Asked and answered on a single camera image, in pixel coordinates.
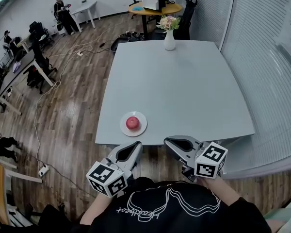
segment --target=white plate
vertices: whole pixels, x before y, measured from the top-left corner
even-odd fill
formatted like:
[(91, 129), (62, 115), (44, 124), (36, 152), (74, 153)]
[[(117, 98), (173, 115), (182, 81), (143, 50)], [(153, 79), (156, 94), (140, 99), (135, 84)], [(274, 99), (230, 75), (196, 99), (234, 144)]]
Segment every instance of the white plate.
[[(140, 125), (141, 125), (139, 130), (132, 131), (126, 127), (126, 121), (130, 117), (137, 117), (138, 118)], [(127, 136), (132, 136), (132, 137), (139, 136), (146, 130), (146, 127), (147, 127), (146, 117), (138, 111), (128, 112), (127, 114), (123, 115), (123, 117), (121, 118), (121, 121), (120, 121), (121, 131)]]

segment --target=wooden floor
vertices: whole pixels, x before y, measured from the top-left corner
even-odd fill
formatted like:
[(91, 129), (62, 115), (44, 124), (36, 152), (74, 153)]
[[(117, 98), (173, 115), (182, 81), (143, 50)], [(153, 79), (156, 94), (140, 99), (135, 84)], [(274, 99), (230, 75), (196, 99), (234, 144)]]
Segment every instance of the wooden floor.
[[(81, 34), (61, 38), (45, 55), (67, 53), (74, 45), (93, 41), (107, 29), (109, 30), (101, 38), (92, 43), (93, 51), (100, 51), (101, 43), (116, 39), (126, 30), (142, 32), (141, 18), (137, 16), (132, 20), (127, 14), (104, 18), (95, 24), (96, 29), (87, 24), (83, 26), (84, 31)], [(110, 46), (110, 43), (107, 42), (104, 48)], [(41, 140), (39, 159), (56, 167), (60, 173), (90, 195), (77, 189), (51, 168), (42, 184), (12, 180), (15, 202), (20, 210), (23, 210), (27, 203), (40, 212), (47, 204), (57, 207), (58, 204), (64, 203), (68, 218), (75, 219), (93, 202), (96, 193), (90, 188), (85, 174), (95, 161), (100, 161), (111, 150), (111, 146), (96, 145), (95, 136), (113, 57), (114, 54), (110, 51), (85, 57), (75, 56), (62, 75), (62, 85), (44, 96), (38, 105), (36, 123)], [(71, 55), (50, 58), (50, 62), (59, 70), (56, 79), (70, 58)], [(17, 87), (24, 96), (13, 92), (9, 101), (17, 104), (23, 115), (17, 116), (8, 109), (4, 114), (0, 114), (0, 132), (23, 143), (24, 150), (18, 171), (36, 177), (35, 155), (38, 141), (33, 121), (35, 104), (40, 95), (37, 89), (26, 86), (26, 77), (21, 78)], [(45, 84), (44, 92), (48, 89), (49, 86)], [(163, 147), (146, 147), (140, 164), (134, 170), (134, 176), (146, 176), (155, 181), (183, 180), (180, 171), (180, 163), (167, 155)], [(291, 171), (253, 179), (233, 180), (230, 184), (247, 200), (254, 202), (263, 213), (280, 207), (291, 197)]]

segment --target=apple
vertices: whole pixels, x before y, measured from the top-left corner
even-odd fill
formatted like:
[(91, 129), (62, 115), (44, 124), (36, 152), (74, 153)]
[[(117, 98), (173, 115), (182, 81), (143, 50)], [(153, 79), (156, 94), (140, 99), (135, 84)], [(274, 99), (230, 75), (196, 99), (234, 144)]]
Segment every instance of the apple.
[(140, 122), (139, 119), (135, 116), (131, 116), (126, 121), (126, 127), (129, 130), (136, 130), (139, 128)]

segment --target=white vase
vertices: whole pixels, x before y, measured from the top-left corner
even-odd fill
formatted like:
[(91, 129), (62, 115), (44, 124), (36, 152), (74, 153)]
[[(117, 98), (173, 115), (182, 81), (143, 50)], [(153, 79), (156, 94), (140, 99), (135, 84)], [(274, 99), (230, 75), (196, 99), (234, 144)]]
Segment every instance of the white vase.
[(174, 30), (167, 30), (166, 37), (164, 40), (165, 49), (168, 51), (174, 50), (176, 47), (176, 41), (173, 35)]

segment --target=standing person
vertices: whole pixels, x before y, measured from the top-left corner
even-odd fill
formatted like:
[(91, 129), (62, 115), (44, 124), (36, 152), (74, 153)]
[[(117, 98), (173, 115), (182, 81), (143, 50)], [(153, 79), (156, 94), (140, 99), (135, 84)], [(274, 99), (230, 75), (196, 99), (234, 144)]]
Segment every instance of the standing person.
[(274, 233), (284, 224), (266, 221), (219, 176), (198, 181), (154, 183), (141, 177), (118, 198), (99, 193), (70, 232)]
[(63, 0), (56, 0), (56, 3), (54, 4), (54, 14), (56, 14), (57, 19), (60, 22), (62, 22), (63, 26), (65, 27), (69, 35), (74, 34), (72, 28), (75, 31), (79, 32), (77, 24), (75, 20), (72, 18), (69, 9), (65, 7)]
[(6, 148), (11, 147), (12, 145), (14, 145), (15, 147), (17, 147), (18, 149), (20, 148), (19, 142), (17, 142), (13, 137), (10, 138), (5, 138), (2, 137), (0, 138), (0, 156), (4, 156), (7, 158), (12, 158), (16, 163), (18, 162), (18, 158), (16, 155), (15, 151), (9, 151)]
[(16, 53), (19, 51), (19, 48), (15, 45), (15, 42), (14, 40), (9, 36), (9, 31), (6, 30), (4, 32), (4, 42), (8, 45), (10, 45), (10, 49), (12, 50), (13, 52), (13, 55), (15, 56)]

